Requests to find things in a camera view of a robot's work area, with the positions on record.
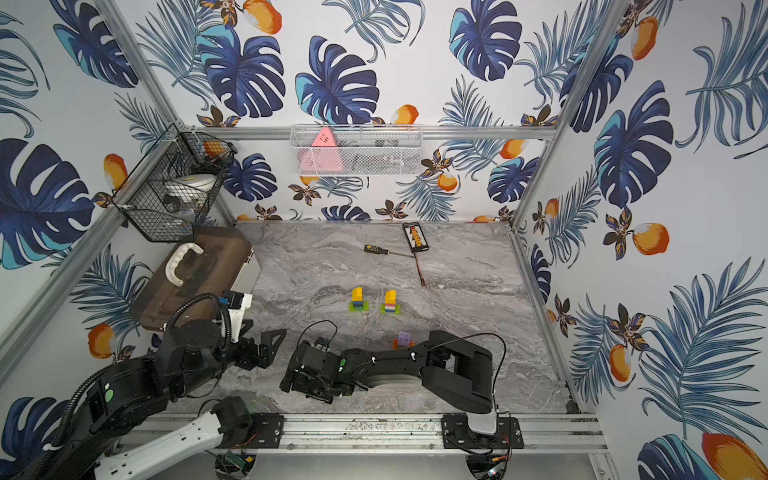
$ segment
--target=brown plastic case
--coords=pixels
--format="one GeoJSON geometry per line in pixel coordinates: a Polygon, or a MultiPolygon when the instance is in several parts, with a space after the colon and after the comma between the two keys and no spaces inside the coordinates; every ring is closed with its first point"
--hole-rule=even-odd
{"type": "MultiPolygon", "coordinates": [[[[184,281],[184,285],[175,286],[165,278],[165,264],[182,242],[174,246],[131,305],[131,316],[145,329],[161,330],[170,315],[198,293],[222,296],[232,287],[240,268],[248,261],[251,246],[239,230],[199,227],[198,232],[195,243],[205,251],[199,255],[190,250],[176,267],[176,276],[184,281]]],[[[176,325],[184,325],[191,319],[215,319],[216,310],[210,300],[196,303],[182,314],[176,325]]]]}

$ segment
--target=screwdriver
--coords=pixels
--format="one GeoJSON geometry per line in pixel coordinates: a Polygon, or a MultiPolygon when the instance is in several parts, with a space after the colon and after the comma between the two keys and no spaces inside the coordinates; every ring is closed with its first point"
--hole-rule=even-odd
{"type": "Polygon", "coordinates": [[[404,253],[390,252],[386,248],[377,247],[376,245],[366,245],[364,250],[368,253],[375,253],[376,255],[400,255],[401,257],[411,257],[413,255],[405,255],[404,253]]]}

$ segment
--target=black mounting plate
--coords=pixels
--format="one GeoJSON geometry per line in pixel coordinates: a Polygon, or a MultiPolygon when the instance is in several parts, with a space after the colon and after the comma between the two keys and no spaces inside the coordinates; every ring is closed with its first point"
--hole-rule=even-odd
{"type": "Polygon", "coordinates": [[[246,450],[278,449],[280,439],[283,437],[285,418],[277,413],[251,413],[251,424],[248,429],[247,439],[256,435],[256,438],[248,445],[246,450]]]}
{"type": "MultiPolygon", "coordinates": [[[[515,417],[511,419],[507,416],[498,417],[498,433],[504,433],[509,437],[509,442],[513,449],[523,449],[523,437],[520,433],[520,422],[515,417]]],[[[465,413],[446,413],[442,416],[442,446],[444,449],[457,449],[454,445],[457,443],[465,449],[472,450],[506,450],[507,444],[501,435],[496,435],[498,439],[491,440],[488,437],[480,436],[469,429],[469,422],[465,413]]]]}

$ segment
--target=white wire basket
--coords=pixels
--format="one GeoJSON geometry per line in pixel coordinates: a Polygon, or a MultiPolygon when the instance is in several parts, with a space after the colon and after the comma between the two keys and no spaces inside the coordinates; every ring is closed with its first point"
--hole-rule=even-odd
{"type": "Polygon", "coordinates": [[[419,125],[293,125],[290,145],[302,177],[391,177],[421,170],[419,125]],[[336,147],[313,147],[329,127],[336,147]]]}

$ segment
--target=white handle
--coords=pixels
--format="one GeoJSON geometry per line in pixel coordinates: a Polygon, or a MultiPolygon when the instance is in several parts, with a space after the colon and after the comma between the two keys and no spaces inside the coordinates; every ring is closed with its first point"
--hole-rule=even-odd
{"type": "Polygon", "coordinates": [[[174,284],[175,286],[184,285],[184,281],[178,276],[176,276],[176,267],[179,266],[179,262],[181,261],[181,259],[183,259],[184,255],[186,255],[187,252],[190,250],[197,252],[200,255],[202,255],[203,252],[205,251],[200,245],[196,243],[192,243],[192,242],[182,243],[176,249],[176,251],[171,256],[171,258],[168,259],[168,263],[165,264],[165,278],[167,278],[168,281],[174,284]]]}

